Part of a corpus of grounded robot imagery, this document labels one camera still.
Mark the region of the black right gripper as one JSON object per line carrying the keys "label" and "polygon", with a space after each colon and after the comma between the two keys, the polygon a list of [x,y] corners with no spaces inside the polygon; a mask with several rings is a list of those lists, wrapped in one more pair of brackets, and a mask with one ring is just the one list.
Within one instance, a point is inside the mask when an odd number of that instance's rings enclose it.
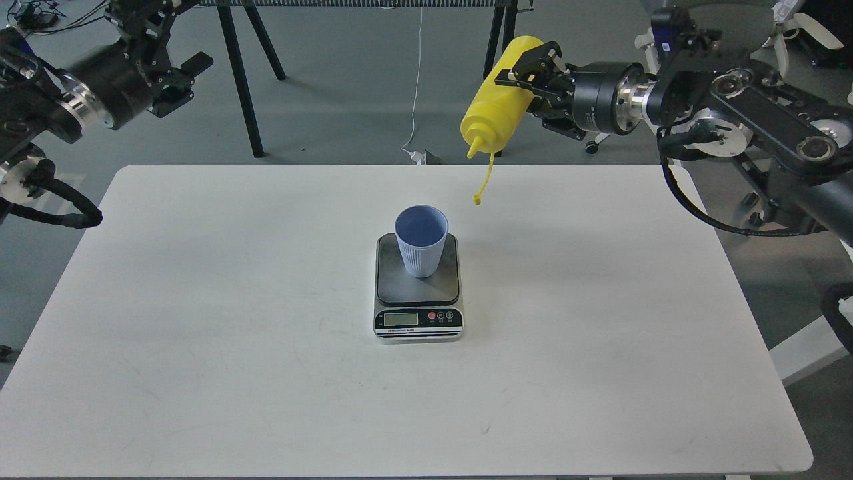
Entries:
{"label": "black right gripper", "polygon": [[644,122],[646,71],[639,63],[561,67],[557,42],[512,40],[500,58],[494,84],[539,97],[530,113],[546,130],[582,141],[591,131],[627,135]]}

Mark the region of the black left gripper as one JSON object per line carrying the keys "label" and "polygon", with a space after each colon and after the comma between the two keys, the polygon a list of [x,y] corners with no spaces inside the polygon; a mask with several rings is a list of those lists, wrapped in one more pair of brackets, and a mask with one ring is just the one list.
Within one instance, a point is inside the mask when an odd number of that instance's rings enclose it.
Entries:
{"label": "black left gripper", "polygon": [[164,118],[193,97],[195,79],[213,64],[198,52],[173,67],[167,43],[177,16],[199,1],[109,1],[107,18],[120,40],[94,49],[66,66],[63,82],[82,86],[94,97],[95,109],[113,130],[149,110]]}

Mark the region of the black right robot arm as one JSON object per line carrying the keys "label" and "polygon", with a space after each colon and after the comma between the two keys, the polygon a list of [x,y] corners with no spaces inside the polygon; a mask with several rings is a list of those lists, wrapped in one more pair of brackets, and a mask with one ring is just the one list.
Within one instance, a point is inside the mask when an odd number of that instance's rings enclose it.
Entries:
{"label": "black right robot arm", "polygon": [[[851,244],[851,109],[790,85],[723,30],[700,29],[673,4],[651,18],[658,70],[638,63],[560,65],[554,41],[524,47],[493,85],[530,91],[529,113],[573,139],[655,128],[665,182],[704,223],[741,236],[793,237],[829,231]],[[688,200],[671,161],[733,161],[760,210],[734,227]]]}

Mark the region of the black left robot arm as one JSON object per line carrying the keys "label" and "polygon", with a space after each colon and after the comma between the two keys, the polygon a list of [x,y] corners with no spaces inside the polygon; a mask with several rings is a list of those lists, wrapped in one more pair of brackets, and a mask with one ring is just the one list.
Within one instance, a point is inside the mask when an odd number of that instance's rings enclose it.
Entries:
{"label": "black left robot arm", "polygon": [[2,30],[2,216],[74,229],[97,227],[103,213],[55,176],[34,144],[42,133],[77,142],[95,124],[117,130],[143,112],[163,118],[193,97],[195,78],[213,64],[198,52],[174,66],[167,51],[177,16],[195,1],[110,1],[119,39],[66,68],[38,57],[16,25]]}

